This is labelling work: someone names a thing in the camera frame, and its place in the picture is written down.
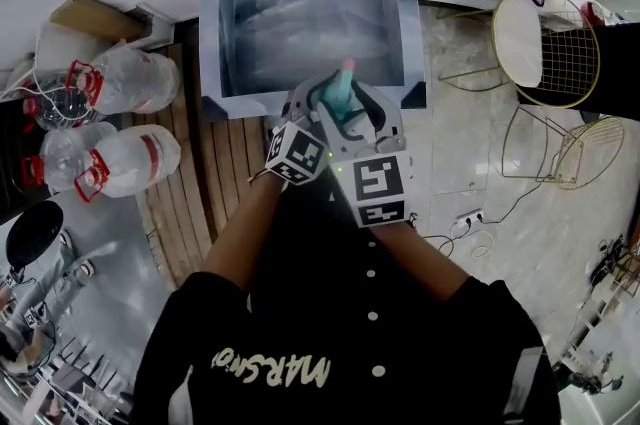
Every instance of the teal object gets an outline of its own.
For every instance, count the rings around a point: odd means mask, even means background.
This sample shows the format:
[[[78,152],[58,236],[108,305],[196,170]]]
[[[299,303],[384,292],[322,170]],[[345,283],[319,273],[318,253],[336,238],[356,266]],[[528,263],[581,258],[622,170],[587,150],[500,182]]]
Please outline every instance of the teal object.
[[[329,105],[338,119],[343,119],[353,110],[353,70],[355,61],[347,59],[342,65],[342,70],[324,89],[323,100]]]

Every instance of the brown cardboard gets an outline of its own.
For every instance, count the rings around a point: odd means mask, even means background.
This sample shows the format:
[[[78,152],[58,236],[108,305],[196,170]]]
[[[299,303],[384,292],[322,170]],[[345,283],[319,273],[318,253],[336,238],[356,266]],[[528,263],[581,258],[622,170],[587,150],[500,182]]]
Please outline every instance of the brown cardboard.
[[[143,23],[97,0],[67,0],[49,20],[113,42],[140,36],[145,29]]]

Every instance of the power outlet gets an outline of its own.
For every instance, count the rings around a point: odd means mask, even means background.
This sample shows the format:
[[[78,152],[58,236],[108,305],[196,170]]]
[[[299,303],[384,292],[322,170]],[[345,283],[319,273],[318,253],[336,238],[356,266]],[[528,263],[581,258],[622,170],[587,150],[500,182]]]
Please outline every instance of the power outlet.
[[[456,225],[466,226],[468,224],[467,219],[471,221],[471,225],[473,225],[476,222],[480,222],[478,219],[478,215],[482,217],[482,220],[484,220],[484,210],[482,208],[476,208],[475,210],[465,213],[464,215],[460,215],[456,219]]]

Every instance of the clear plastic bottle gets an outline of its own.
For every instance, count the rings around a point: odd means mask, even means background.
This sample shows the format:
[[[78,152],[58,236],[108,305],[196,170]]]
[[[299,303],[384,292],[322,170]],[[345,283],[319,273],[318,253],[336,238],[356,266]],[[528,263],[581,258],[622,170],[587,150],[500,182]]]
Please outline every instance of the clear plastic bottle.
[[[126,128],[84,153],[85,171],[75,181],[82,199],[98,193],[109,197],[136,194],[173,173],[180,163],[180,145],[159,125]]]
[[[173,101],[180,75],[171,59],[120,45],[99,55],[78,76],[77,85],[101,114],[149,114]]]
[[[33,116],[45,130],[70,128],[104,119],[98,111],[89,110],[87,95],[84,92],[73,85],[65,87],[66,80],[66,73],[39,79],[40,89],[53,103],[43,95],[29,96],[22,102],[22,111]]]
[[[22,161],[25,184],[46,183],[52,193],[72,189],[85,170],[84,153],[117,131],[111,123],[103,122],[51,130],[44,136],[40,155]]]

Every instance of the sink basin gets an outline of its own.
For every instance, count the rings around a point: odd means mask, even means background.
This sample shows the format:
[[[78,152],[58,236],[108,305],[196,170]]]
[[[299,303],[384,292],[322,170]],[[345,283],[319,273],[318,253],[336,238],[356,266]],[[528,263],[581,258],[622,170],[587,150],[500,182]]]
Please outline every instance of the sink basin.
[[[355,59],[355,78],[403,86],[398,0],[220,0],[223,97],[288,91]]]

